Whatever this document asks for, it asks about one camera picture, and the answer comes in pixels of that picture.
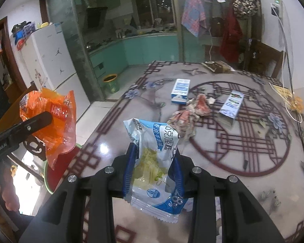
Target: patterned tablecloth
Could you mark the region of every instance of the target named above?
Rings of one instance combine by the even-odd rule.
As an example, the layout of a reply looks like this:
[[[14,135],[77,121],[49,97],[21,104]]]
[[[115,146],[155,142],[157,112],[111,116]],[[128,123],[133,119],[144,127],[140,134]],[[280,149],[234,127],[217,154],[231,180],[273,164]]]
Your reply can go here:
[[[260,201],[281,234],[291,242],[304,226],[304,155],[296,124],[271,88],[280,82],[243,71],[213,74],[200,64],[160,62],[149,65],[114,105],[69,165],[65,176],[90,176],[126,153],[130,139],[123,121],[139,118],[167,122],[179,105],[171,104],[175,79],[190,79],[189,98],[199,92],[213,97],[211,115],[195,124],[196,135],[180,143],[180,153],[210,174],[235,174]],[[216,113],[232,90],[245,97],[231,129]],[[191,212],[183,210],[176,224],[142,213],[123,199],[113,199],[116,238],[119,242],[187,242]],[[86,241],[88,213],[83,239]],[[220,234],[220,222],[217,230]]]

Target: refrigerator door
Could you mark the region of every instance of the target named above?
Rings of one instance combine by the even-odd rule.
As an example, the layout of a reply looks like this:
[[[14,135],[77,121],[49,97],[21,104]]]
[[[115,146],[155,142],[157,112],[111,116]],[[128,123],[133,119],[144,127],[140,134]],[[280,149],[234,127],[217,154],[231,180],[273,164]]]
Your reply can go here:
[[[39,61],[39,57],[37,55],[37,51],[35,49],[34,42],[32,39],[29,38],[26,41],[25,45],[21,49],[21,54],[25,61],[29,75],[34,81],[37,89],[41,89],[44,84],[47,88],[52,89],[46,83],[47,76],[42,69],[42,65]]]
[[[86,109],[90,106],[88,97],[83,90],[77,74],[71,76],[62,85],[60,85],[55,91],[61,95],[67,95],[70,90],[74,91],[75,103],[76,103],[76,120],[78,120]]]
[[[75,74],[60,23],[43,27],[31,34],[35,49],[47,75],[48,88],[55,90]]]

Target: circular lattice pattern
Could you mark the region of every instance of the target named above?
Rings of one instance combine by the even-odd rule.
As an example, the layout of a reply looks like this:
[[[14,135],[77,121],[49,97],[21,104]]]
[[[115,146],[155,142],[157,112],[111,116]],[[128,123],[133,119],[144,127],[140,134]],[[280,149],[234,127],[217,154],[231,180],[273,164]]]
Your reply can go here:
[[[218,121],[217,113],[232,90],[242,92],[244,99],[230,128]],[[190,97],[204,91],[216,102],[210,105],[209,116],[195,122],[196,136],[190,138],[195,149],[214,165],[240,176],[258,177],[276,171],[286,160],[290,148],[289,130],[277,107],[264,93],[231,82],[199,84],[190,90]],[[282,122],[280,131],[269,120],[270,113]],[[214,147],[206,145],[211,138],[214,138],[211,142],[215,141]]]

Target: white and blue snack bag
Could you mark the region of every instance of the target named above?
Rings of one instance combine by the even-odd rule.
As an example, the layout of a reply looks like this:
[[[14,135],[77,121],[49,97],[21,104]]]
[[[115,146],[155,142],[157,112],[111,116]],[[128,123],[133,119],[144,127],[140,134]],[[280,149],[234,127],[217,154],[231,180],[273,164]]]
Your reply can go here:
[[[136,118],[125,120],[124,124],[138,151],[132,155],[134,169],[131,178],[127,178],[130,189],[123,188],[124,199],[144,213],[176,223],[187,202],[182,198],[183,177],[175,157],[178,132],[167,123]],[[126,171],[124,176],[129,174],[130,167]]]

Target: metal screw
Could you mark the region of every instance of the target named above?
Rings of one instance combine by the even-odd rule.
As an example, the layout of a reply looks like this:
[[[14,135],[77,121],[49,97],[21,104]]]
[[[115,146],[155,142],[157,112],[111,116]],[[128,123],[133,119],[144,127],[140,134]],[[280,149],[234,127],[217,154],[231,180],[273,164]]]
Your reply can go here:
[[[235,175],[231,175],[229,177],[229,181],[232,182],[232,183],[236,183],[238,181],[238,178]]]
[[[201,169],[200,167],[194,167],[194,168],[192,169],[192,172],[193,172],[194,174],[200,174],[200,173],[202,172],[202,169]]]
[[[107,166],[106,168],[105,168],[105,173],[106,174],[111,174],[111,173],[113,173],[114,172],[114,167],[112,167],[112,166]]]
[[[68,181],[69,181],[70,183],[75,182],[75,180],[76,180],[76,176],[75,176],[75,175],[70,175],[70,176],[68,177]]]

